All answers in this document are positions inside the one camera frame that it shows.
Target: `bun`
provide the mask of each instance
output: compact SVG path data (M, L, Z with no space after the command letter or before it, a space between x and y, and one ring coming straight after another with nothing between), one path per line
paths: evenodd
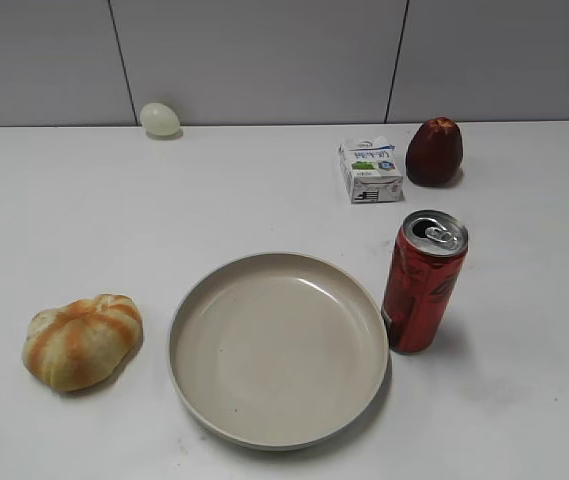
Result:
M124 295L98 295L44 310L28 327L22 359L59 392L107 378L142 336L142 318Z

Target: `white table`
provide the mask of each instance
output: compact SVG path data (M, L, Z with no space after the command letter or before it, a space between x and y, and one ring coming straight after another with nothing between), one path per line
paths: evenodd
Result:
M339 140L384 134L402 159L416 126L0 129L0 479L569 478L569 123L461 128L458 186L407 181L404 202L355 206ZM470 250L434 345L392 355L374 414L287 454L187 415L165 342L194 282L295 251L379 301L400 222L422 208L463 220ZM28 322L102 292L137 302L144 344L108 387L61 397L22 365Z

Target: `beige ceramic plate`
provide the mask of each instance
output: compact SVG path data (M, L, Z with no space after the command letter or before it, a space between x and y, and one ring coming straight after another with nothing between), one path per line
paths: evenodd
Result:
M182 400L205 426L259 449L294 449L352 422L389 358L375 303L320 260L274 253L213 272L184 299L168 343Z

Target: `milk carton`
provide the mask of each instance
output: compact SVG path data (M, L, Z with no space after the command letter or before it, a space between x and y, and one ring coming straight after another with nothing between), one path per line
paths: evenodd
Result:
M397 169L394 150L384 137L340 144L340 164L351 203L401 200L404 177Z

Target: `red can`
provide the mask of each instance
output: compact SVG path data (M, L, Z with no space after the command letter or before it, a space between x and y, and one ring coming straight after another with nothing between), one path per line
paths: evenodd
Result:
M439 327L468 251L468 231L436 210L410 214L397 234L382 303L391 348L416 353Z

